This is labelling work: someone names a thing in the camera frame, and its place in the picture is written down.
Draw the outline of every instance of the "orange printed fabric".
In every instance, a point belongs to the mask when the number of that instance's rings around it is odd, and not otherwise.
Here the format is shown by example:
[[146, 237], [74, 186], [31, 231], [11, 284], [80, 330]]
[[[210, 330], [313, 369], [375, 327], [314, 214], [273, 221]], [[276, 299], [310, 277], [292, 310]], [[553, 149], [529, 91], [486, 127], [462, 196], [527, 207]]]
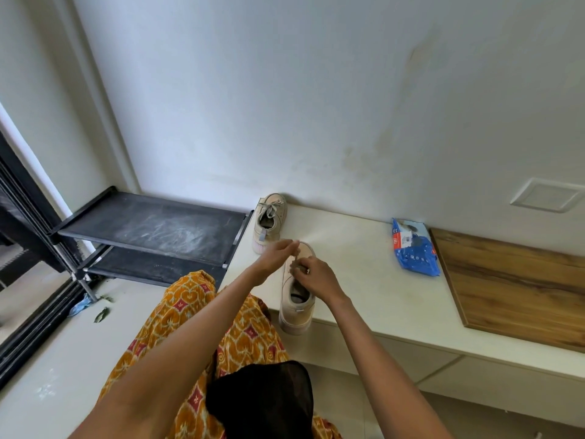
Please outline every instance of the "orange printed fabric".
[[[215, 280], [204, 271], [189, 273], [165, 290], [163, 300], [150, 314], [136, 338], [114, 367], [99, 398], [124, 376], [128, 367], [189, 320], [215, 297]], [[222, 424], [205, 406], [207, 386], [212, 380], [233, 373], [252, 363], [280, 363], [289, 360], [278, 333], [270, 322], [268, 308], [260, 299], [248, 295], [234, 322], [183, 402], [167, 438], [225, 439]], [[313, 416], [316, 439], [341, 439], [337, 428]]]

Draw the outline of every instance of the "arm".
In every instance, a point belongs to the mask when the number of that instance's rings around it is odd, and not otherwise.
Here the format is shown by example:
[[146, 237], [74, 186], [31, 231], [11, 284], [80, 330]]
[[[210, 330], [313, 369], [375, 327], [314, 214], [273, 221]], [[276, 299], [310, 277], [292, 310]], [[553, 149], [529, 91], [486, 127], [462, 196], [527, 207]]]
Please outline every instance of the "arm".
[[[308, 268], [308, 274], [296, 267], [299, 263]], [[329, 265], [310, 257], [297, 260], [292, 267], [296, 280], [333, 313], [384, 437], [452, 439], [410, 378], [374, 338]]]
[[131, 367], [70, 439], [165, 437], [246, 296], [297, 250], [298, 241], [269, 245], [213, 301]]

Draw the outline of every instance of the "black cloth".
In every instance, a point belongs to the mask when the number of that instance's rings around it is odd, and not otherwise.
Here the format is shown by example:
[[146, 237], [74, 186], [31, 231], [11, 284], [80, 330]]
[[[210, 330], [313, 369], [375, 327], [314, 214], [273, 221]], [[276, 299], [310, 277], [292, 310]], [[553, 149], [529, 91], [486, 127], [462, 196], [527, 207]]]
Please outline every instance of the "black cloth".
[[213, 381], [206, 406], [228, 439], [312, 439], [313, 391], [296, 361], [247, 365]]

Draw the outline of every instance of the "shoe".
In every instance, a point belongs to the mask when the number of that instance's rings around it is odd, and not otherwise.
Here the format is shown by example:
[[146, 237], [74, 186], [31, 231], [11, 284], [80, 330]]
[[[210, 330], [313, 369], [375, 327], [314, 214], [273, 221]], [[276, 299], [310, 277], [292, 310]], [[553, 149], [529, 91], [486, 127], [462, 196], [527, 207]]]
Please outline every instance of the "shoe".
[[254, 211], [252, 249], [262, 254], [270, 243], [280, 240], [280, 229], [287, 218], [287, 200], [276, 192], [261, 198]]
[[[299, 245], [299, 255], [296, 257], [314, 256], [315, 252], [307, 243]], [[315, 307], [315, 296], [301, 285], [289, 272], [295, 257], [290, 256], [284, 262], [284, 277], [282, 278], [282, 298], [280, 300], [280, 314], [278, 323], [285, 333], [299, 335], [309, 329]]]

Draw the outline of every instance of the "shoelace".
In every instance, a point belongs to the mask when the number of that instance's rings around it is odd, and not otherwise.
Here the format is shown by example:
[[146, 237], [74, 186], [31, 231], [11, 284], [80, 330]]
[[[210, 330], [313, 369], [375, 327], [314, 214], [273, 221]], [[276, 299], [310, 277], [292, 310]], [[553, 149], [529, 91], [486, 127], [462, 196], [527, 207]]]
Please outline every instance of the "shoelace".
[[261, 203], [260, 205], [262, 206], [260, 213], [266, 211], [266, 216], [269, 219], [273, 219], [276, 215], [276, 212], [278, 211], [278, 207], [284, 205], [284, 202], [281, 199], [278, 199], [275, 202]]

